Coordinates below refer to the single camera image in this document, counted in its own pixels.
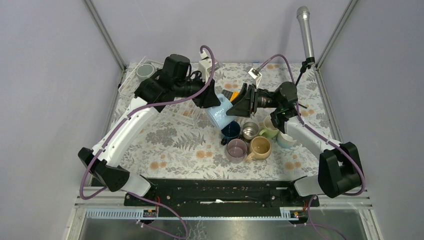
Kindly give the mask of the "light blue cup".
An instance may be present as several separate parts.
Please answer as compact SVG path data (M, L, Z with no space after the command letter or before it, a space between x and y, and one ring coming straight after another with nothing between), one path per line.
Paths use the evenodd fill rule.
M219 106L209 107L205 110L209 120L219 130L224 129L232 121L236 120L235 116L227 115L227 110L233 107L230 100L222 93L217 95L220 102Z

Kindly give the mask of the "mauve pink cup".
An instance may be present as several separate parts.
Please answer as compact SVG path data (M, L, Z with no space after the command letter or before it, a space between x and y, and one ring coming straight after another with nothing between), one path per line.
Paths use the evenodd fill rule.
M241 163L245 160L248 152L248 145L241 139L232 139L227 145L225 154L227 159L234 164Z

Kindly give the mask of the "dark blue mug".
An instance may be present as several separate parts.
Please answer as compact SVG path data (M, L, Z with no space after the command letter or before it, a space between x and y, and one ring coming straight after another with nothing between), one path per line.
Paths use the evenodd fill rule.
M228 144L231 140L237 139L241 133L241 126L238 122L232 121L227 126L221 130L222 139L220 141L221 145Z

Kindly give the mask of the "cream brown steel tumbler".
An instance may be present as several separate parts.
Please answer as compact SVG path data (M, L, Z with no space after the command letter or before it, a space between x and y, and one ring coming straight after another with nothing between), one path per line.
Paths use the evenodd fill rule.
M241 128L241 134L243 139L249 143L252 139L258 136L260 131L259 126L255 122L246 122Z

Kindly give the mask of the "beige ceramic teapot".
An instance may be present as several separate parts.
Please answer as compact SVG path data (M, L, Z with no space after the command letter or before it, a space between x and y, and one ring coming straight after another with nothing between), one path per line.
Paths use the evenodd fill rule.
M248 154L245 158L245 161L250 162L266 160L271 155L271 153L271 142L263 136L257 136L249 143Z

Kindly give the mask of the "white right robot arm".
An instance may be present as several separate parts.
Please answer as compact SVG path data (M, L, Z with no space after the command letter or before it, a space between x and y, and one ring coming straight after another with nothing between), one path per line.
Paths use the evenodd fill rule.
M339 195L357 196L365 191L366 182L356 145L327 138L304 121L294 83L283 82L274 91L244 84L226 114L248 118L258 108L273 108L270 113L272 125L318 159L318 173L295 180L294 188L287 191L286 198L291 205L299 206L311 195L335 198Z

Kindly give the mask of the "light green mug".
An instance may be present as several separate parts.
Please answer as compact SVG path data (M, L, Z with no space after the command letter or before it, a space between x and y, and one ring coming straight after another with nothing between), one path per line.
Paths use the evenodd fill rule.
M263 128L259 132L259 134L258 134L259 136L271 139L271 138L274 138L275 136L277 136L280 133L280 130L278 128L274 127L270 115L265 117L265 119L263 120L262 123L263 123Z

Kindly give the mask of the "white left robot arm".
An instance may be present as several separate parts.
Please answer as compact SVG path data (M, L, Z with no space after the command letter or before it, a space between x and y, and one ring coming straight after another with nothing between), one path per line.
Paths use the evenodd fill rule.
M121 116L120 121L114 125L113 129L105 135L105 139L96 144L94 146L94 150L90 149L88 151L89 154L94 153L94 155L92 157L88 157L88 164L86 165L86 170L82 176L79 187L79 195L81 199L88 200L95 197L105 189L111 189L111 187L104 183L104 187L102 189L90 196L84 195L84 184L88 174L92 174L94 177L100 176L100 174L96 173L93 169L93 165L99 156L104 153L106 157L110 157L110 160L105 164L103 164L102 161L99 161L96 166L97 170L99 170L101 166L104 166L107 170L111 170L113 172L112 175L115 177L118 174L122 174L123 182L119 182L117 187L119 191L126 191L128 193L132 192L136 194L136 199L144 206L148 206L154 202L155 192L151 189L149 181L140 175L131 173L123 168L119 168L119 160L128 149L129 145L133 142L136 134L159 113L155 107L175 105L193 100L211 85L213 75L216 70L216 59L211 51L209 53L210 57L207 58L207 54L204 51L200 52L202 60L199 61L199 64L201 65L205 62L210 65L211 70L206 71L208 74L208 81L198 92L186 98L168 102L147 104L147 102L141 98L134 98L131 101L129 109Z

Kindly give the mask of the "small white cup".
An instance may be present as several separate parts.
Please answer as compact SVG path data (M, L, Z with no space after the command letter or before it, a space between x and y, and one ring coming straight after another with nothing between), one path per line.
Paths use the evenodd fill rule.
M297 140L295 140L293 137L291 137L288 134L283 133L281 131L277 135L277 139L276 140L277 140L277 144L281 148L285 148L285 149L289 149L289 148L293 147L297 143Z

